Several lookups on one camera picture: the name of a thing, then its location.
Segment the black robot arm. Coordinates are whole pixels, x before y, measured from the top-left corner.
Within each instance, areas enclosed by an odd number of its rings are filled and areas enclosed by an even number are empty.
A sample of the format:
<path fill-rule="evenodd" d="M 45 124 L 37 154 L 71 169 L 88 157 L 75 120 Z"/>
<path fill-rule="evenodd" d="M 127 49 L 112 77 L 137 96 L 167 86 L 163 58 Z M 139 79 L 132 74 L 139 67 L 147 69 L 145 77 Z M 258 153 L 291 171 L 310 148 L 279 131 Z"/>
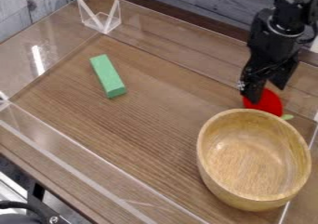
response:
<path fill-rule="evenodd" d="M 299 51 L 318 36 L 318 0 L 274 0 L 258 11 L 247 40 L 250 58 L 238 80 L 240 95 L 259 103 L 264 85 L 283 90 L 299 63 Z"/>

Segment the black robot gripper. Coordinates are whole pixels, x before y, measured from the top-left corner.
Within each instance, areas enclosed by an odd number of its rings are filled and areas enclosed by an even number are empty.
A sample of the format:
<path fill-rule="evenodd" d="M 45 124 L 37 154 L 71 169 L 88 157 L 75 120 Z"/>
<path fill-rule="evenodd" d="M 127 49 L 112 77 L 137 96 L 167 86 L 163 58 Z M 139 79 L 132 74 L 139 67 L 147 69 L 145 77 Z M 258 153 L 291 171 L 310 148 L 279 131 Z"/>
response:
<path fill-rule="evenodd" d="M 267 79 L 283 90 L 298 67 L 306 23 L 299 15 L 262 9 L 254 18 L 247 47 L 251 56 L 238 80 L 240 95 L 258 104 Z"/>

